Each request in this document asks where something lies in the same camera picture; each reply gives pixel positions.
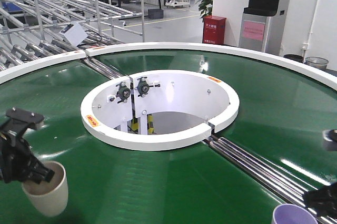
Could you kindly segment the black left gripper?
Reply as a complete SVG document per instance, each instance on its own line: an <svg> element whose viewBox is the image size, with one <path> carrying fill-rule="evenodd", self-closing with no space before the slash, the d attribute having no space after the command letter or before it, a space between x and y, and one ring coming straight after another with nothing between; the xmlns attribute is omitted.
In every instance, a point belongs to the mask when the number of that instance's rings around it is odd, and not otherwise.
<svg viewBox="0 0 337 224"><path fill-rule="evenodd" d="M23 138L27 129L38 129L44 116L16 107L8 109L6 116L7 121L1 124L1 180L6 184L26 180L37 184L51 182L55 172L33 155Z"/></svg>

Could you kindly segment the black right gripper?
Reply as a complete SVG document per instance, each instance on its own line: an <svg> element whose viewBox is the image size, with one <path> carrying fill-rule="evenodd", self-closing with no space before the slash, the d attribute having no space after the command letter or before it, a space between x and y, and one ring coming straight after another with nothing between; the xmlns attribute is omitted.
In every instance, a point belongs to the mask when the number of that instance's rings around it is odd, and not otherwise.
<svg viewBox="0 0 337 224"><path fill-rule="evenodd" d="M302 197L305 207L314 209L318 217L336 218L336 182L318 190L306 191Z"/></svg>

